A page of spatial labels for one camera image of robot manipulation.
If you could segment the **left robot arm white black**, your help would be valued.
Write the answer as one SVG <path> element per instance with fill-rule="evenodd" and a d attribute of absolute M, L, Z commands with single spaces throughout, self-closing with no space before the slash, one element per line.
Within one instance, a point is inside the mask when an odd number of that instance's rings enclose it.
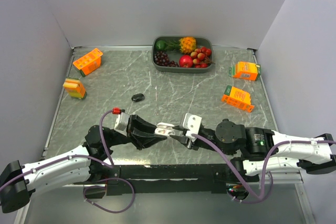
<path fill-rule="evenodd" d="M 21 209 L 36 194 L 74 183 L 98 183 L 104 169 L 113 169 L 111 147 L 133 144 L 142 150 L 161 142 L 172 132 L 172 125 L 151 124 L 139 116 L 118 114 L 114 128 L 92 126 L 85 142 L 61 155 L 22 165 L 7 164 L 1 173 L 1 209 L 7 214 Z"/>

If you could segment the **black charging case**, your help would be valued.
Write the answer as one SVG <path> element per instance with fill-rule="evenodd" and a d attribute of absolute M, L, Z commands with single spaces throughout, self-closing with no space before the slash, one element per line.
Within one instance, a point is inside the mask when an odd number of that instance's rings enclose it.
<path fill-rule="evenodd" d="M 144 99 L 145 99 L 145 95 L 142 93 L 135 94 L 131 97 L 131 100 L 133 102 L 140 102 L 140 101 L 143 101 Z"/>

